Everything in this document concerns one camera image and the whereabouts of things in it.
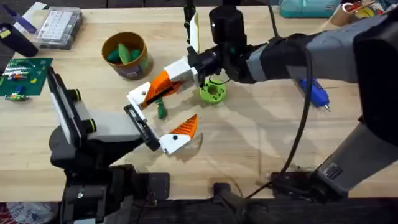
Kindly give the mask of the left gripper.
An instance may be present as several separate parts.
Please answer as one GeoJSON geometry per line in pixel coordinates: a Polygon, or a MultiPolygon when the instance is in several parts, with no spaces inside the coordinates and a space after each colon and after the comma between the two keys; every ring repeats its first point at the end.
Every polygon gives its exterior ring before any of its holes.
{"type": "Polygon", "coordinates": [[[80,118],[83,121],[86,119],[94,121],[96,129],[87,134],[87,139],[104,143],[141,140],[151,150],[156,151],[161,147],[167,154],[173,154],[190,143],[197,131],[198,116],[196,114],[160,138],[148,125],[141,104],[145,102],[149,88],[150,83],[145,82],[131,90],[126,96],[130,104],[124,107],[122,113],[91,110],[82,101],[76,103],[75,108],[80,118]]]}

